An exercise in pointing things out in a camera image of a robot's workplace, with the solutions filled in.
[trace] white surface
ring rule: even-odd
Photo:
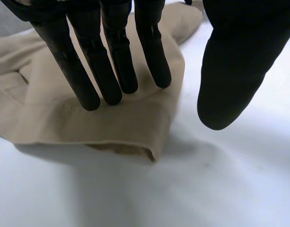
[[[160,162],[0,138],[0,227],[290,227],[290,40],[252,103],[212,131],[196,113],[205,21]]]

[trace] fabric fold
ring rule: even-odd
[[[133,95],[124,94],[117,106],[102,101],[93,112],[80,106],[36,32],[0,38],[0,135],[14,144],[86,144],[158,160],[175,116],[184,76],[184,59],[177,43],[186,40],[202,18],[196,7],[181,3],[165,7],[160,31],[172,84],[161,90],[150,75],[131,14],[127,36],[139,89]],[[70,29],[77,53],[99,91]],[[102,40],[107,46],[104,35]]]

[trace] folded cloth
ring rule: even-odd
[[[35,31],[0,38],[0,135],[14,144],[86,144],[120,154],[145,154],[159,159],[184,76],[178,44],[200,25],[201,10],[182,3],[166,5],[159,25],[172,84],[158,88],[149,72],[136,33],[134,15],[127,36],[139,89],[123,94],[119,105],[102,100],[98,110],[84,110],[46,44]],[[73,44],[99,91],[75,35]]]

